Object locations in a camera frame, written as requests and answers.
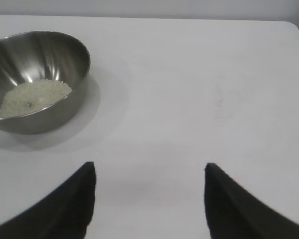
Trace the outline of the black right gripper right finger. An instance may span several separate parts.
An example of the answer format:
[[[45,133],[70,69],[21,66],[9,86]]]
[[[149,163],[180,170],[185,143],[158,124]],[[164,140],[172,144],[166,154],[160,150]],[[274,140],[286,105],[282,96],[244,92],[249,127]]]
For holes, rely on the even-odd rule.
[[[299,239],[299,224],[258,200],[215,163],[205,167],[204,206],[213,239]]]

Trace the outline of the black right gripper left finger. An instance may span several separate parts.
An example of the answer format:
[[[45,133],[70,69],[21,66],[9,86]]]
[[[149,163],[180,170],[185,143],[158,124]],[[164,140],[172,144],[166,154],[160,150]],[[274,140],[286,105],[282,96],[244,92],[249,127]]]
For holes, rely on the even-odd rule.
[[[0,225],[0,239],[82,239],[96,202],[96,170],[84,163],[38,203]]]

